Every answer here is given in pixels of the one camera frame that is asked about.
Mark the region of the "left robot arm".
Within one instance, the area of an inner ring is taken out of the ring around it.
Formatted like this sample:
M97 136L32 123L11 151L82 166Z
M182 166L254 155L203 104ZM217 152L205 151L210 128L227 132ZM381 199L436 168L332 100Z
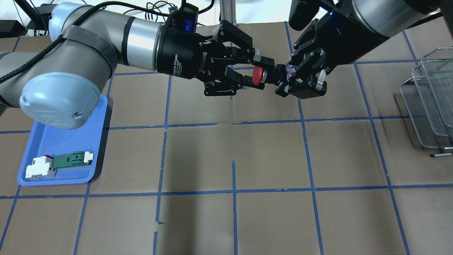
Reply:
M21 108L59 129L83 126L119 64L183 79L199 79L205 96L233 96L273 83L275 63L252 38L226 20L213 36L195 32L196 6L182 3L165 24L72 2L57 4L39 53L1 52L1 113Z

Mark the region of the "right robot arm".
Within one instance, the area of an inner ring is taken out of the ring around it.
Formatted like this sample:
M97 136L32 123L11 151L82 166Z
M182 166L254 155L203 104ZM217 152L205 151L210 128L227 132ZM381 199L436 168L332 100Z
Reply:
M285 65L278 65L276 94L299 99L323 96L326 76L400 32L434 19L440 10L452 31L451 0L293 0L288 23L301 36Z

